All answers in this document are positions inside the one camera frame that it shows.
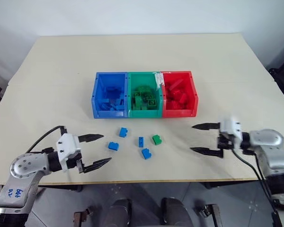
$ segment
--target blue bin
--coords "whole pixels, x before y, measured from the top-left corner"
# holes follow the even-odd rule
[[[127,118],[127,72],[97,72],[91,105],[94,118]]]

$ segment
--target plastic storage bin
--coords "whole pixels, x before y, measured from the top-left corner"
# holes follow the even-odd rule
[[[195,117],[198,95],[190,71],[162,72],[163,117]]]
[[[126,118],[127,72],[98,72],[91,98],[94,118]]]
[[[156,72],[128,73],[128,115],[133,118],[162,117],[163,95],[157,89]]]

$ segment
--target table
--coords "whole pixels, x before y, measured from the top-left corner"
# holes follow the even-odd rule
[[[196,118],[94,119],[90,97],[98,71],[190,70],[199,96]],[[69,133],[105,135],[81,143],[83,162],[106,157],[101,169],[78,174],[53,173],[41,185],[111,182],[239,181],[254,173],[230,151],[224,159],[195,153],[189,147],[216,147],[217,131],[191,126],[219,122],[232,114],[244,131],[271,128],[284,135],[284,95],[240,34],[111,35],[40,37],[10,80],[0,104],[0,184],[9,165],[56,125]],[[118,132],[126,127],[127,138]],[[159,146],[151,136],[163,139]],[[144,136],[151,159],[142,158]],[[36,150],[55,146],[59,133]],[[107,148],[120,144],[117,152]],[[255,163],[253,157],[244,158]]]

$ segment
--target green bin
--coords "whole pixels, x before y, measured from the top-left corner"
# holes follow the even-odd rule
[[[162,117],[162,87],[157,89],[155,74],[159,72],[129,72],[127,105],[128,117]]]

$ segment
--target black cable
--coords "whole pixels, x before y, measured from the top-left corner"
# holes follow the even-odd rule
[[[63,134],[63,131],[66,131],[64,126],[56,126],[52,129],[50,129],[47,133],[45,133],[43,136],[41,136],[28,150],[26,153],[29,153],[32,151],[32,149],[41,141],[43,140],[46,136],[48,136],[49,134],[51,134],[53,131],[57,130],[57,129],[61,129],[61,134]]]
[[[234,154],[241,162],[243,162],[243,163],[245,163],[246,165],[248,165],[248,166],[255,172],[255,174],[256,174],[256,176],[257,176],[259,182],[260,182],[260,185],[261,185],[261,187],[262,187],[262,189],[263,189],[263,191],[264,191],[264,194],[265,194],[265,196],[267,197],[267,199],[268,199],[268,201],[269,201],[269,203],[270,203],[270,205],[271,205],[271,208],[274,210],[274,212],[277,212],[276,209],[275,209],[275,206],[274,206],[273,202],[271,201],[270,197],[268,196],[268,194],[267,194],[267,192],[266,192],[266,190],[265,190],[265,188],[264,188],[263,181],[262,181],[262,179],[260,178],[259,174],[257,174],[257,171],[256,171],[256,169],[254,168],[254,166],[253,166],[251,163],[249,163],[248,161],[245,161],[244,159],[242,159],[242,158],[234,151],[234,149],[231,149],[231,151],[233,152],[233,154]]]
[[[266,191],[267,191],[268,196],[271,198],[270,190],[269,190],[268,185],[267,185],[267,183],[266,183],[266,181],[265,181],[265,179],[264,179],[264,176],[263,176],[263,174],[262,174],[262,171],[261,171],[261,168],[260,168],[260,164],[259,164],[259,160],[258,160],[256,154],[255,154],[255,157],[256,157],[257,169],[259,170],[260,176],[261,176],[261,178],[262,178],[263,185],[265,186],[265,189],[266,189]]]

